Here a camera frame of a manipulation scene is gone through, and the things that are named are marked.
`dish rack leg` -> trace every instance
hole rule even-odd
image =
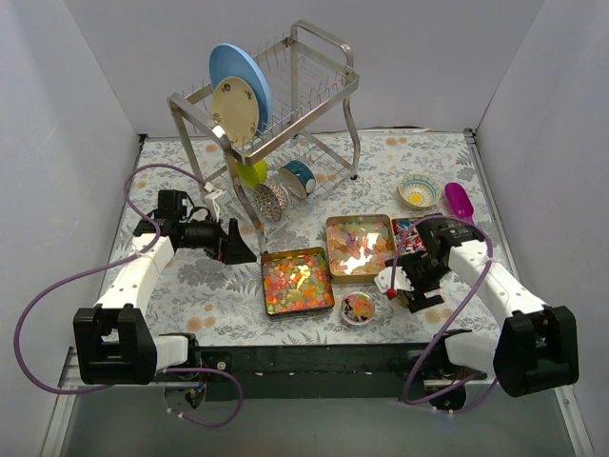
[[[227,152],[225,152],[225,160],[228,173],[230,174],[230,180],[232,181],[232,186],[235,189],[237,198],[239,198],[239,201],[246,210],[249,220],[254,226],[256,238],[258,238],[258,245],[260,246],[260,253],[263,254],[268,251],[266,248],[265,226],[263,226],[263,223],[258,217],[258,214],[256,214],[254,207],[251,206],[246,192],[244,191],[244,187],[241,183],[241,176],[239,176],[239,171],[237,170],[237,160]]]
[[[353,141],[353,163],[351,164],[353,169],[351,170],[351,179],[358,177],[358,169],[360,168],[360,137],[358,130],[353,122],[353,116],[351,115],[351,97],[346,97],[343,100],[343,113],[346,127],[349,129],[351,140]]]
[[[182,140],[182,146],[184,150],[187,152],[188,162],[190,163],[190,168],[192,169],[192,174],[194,174],[197,178],[205,181],[203,177],[203,173],[201,172],[201,168],[199,167],[199,161],[197,161],[197,156],[194,153],[194,148],[192,147],[192,143],[190,142],[190,136],[188,135],[187,126],[184,123],[184,118],[182,117],[182,113],[179,108],[174,108],[171,104],[169,104],[171,108],[171,117],[173,117],[173,122],[175,123],[175,127],[180,133],[180,139]],[[203,194],[203,186],[199,186],[201,193]]]

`dish rack frame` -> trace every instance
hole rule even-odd
[[[306,31],[339,48],[344,55],[345,63],[338,63],[300,42],[299,30]],[[265,253],[268,252],[267,246],[270,240],[281,233],[288,223],[311,211],[315,203],[327,197],[346,177],[357,179],[361,147],[351,115],[350,103],[351,94],[357,89],[360,78],[353,69],[351,47],[332,33],[302,20],[291,26],[288,36],[284,36],[279,41],[275,40],[272,46],[266,46],[264,50],[250,55],[265,74],[273,96],[274,109],[270,125],[263,125],[262,131],[257,130],[254,138],[241,148],[231,145],[226,133],[214,121],[207,109],[206,99],[213,93],[211,84],[204,82],[200,89],[193,88],[193,92],[187,96],[174,93],[168,97],[167,102],[193,174],[204,181],[214,182],[228,172],[229,184],[232,185],[237,199],[254,227],[260,252]],[[341,101],[344,120],[353,142],[350,162],[305,130],[313,121]],[[204,177],[201,171],[185,121],[192,125],[195,132],[199,129],[222,148],[226,164],[208,177]],[[237,163],[252,166],[287,141],[301,141],[303,138],[311,148],[303,155],[296,155],[294,158],[304,160],[314,172],[316,169],[325,171],[324,179],[317,179],[316,189],[304,200],[290,195],[290,202],[282,219],[277,223],[267,222],[265,228],[262,215],[254,208],[248,197],[251,191],[243,186]]]

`magenta scoop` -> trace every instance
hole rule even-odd
[[[453,214],[470,224],[474,224],[474,207],[463,186],[458,183],[448,183],[444,188],[444,193]]]

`baking pan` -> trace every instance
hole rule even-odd
[[[271,319],[332,310],[334,294],[323,248],[264,254],[266,315]]]
[[[329,217],[325,239],[334,283],[373,283],[395,256],[391,219],[386,214]]]

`floral tablecloth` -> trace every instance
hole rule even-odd
[[[348,135],[319,135],[319,138],[345,156],[352,149]],[[400,200],[397,185],[401,177],[410,171],[424,171],[443,184],[455,181],[465,187],[475,208],[476,223],[491,235],[496,245],[495,256],[503,260],[497,230],[462,134],[393,130],[362,132],[361,140],[359,179],[346,179],[307,216],[291,222],[285,233],[270,244],[269,250],[325,247],[324,223],[329,216],[384,213],[393,218],[433,212],[448,214],[443,199],[437,207],[426,212],[409,209]],[[302,150],[299,148],[301,141],[287,142],[281,151],[272,153],[268,159],[274,154],[281,157],[298,155]],[[205,174],[224,164],[223,155],[213,142],[198,140],[193,145]],[[139,165],[159,162],[188,169],[187,157],[179,141],[145,142]],[[159,189],[183,189],[193,198],[199,198],[195,183],[167,169],[148,169],[138,175],[131,198],[140,209],[148,212],[155,208]],[[225,217],[233,215],[240,219],[244,239],[257,251],[253,226],[241,215],[242,211],[229,206]],[[137,221],[135,213],[127,209],[112,260],[127,254]],[[106,287],[115,275],[116,271],[108,273]],[[334,285],[337,304],[346,294],[356,290],[368,293],[376,301],[373,321],[365,328],[354,329],[340,319],[339,306],[324,316],[271,322],[265,315],[262,286],[260,264],[229,267],[208,259],[201,251],[182,249],[169,262],[157,283],[147,309],[147,322],[154,335],[189,331],[197,335],[201,345],[207,346],[422,342],[429,341],[468,290],[466,284],[450,273],[442,280],[445,303],[412,314],[397,302],[388,301],[374,285]],[[465,308],[454,327],[498,332],[491,314],[478,298]]]

